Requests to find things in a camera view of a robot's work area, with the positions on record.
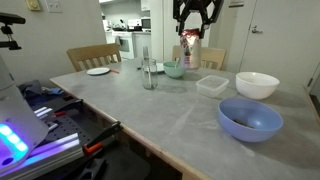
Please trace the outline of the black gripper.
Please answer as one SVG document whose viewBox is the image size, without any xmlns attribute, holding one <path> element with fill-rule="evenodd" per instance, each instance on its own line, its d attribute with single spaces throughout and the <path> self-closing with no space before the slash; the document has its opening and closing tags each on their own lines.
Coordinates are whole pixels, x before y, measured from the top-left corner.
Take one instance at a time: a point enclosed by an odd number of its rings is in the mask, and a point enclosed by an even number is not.
<svg viewBox="0 0 320 180">
<path fill-rule="evenodd" d="M 191 12 L 199 13 L 202 19 L 200 39 L 215 23 L 222 9 L 224 0 L 173 0 L 173 18 L 177 21 L 177 32 L 180 36 L 185 27 L 185 21 Z"/>
</svg>

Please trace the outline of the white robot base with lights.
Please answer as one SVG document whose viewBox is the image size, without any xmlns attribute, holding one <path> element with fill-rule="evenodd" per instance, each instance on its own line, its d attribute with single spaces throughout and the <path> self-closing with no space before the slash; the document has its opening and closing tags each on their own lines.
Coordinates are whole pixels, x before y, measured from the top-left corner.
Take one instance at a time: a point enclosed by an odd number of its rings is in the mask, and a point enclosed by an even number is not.
<svg viewBox="0 0 320 180">
<path fill-rule="evenodd" d="M 0 173 L 23 163 L 48 134 L 0 57 Z"/>
</svg>

